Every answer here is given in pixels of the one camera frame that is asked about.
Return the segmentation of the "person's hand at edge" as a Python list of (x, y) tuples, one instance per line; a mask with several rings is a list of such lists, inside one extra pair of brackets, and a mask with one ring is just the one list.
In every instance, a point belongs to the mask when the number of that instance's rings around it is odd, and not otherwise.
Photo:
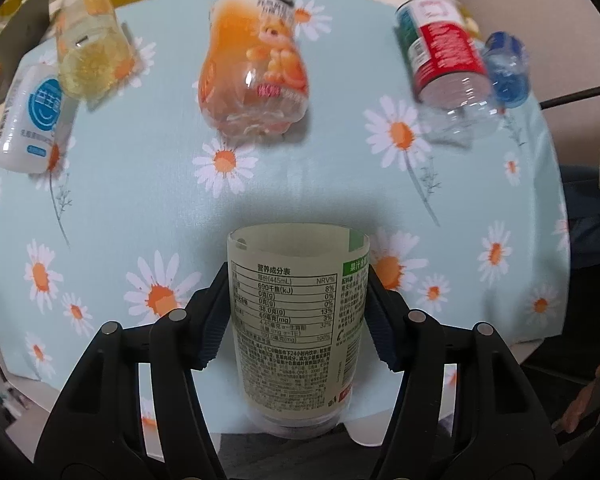
[(572, 434), (582, 418), (600, 407), (600, 366), (596, 368), (595, 377), (589, 382), (569, 404), (560, 419), (562, 430)]

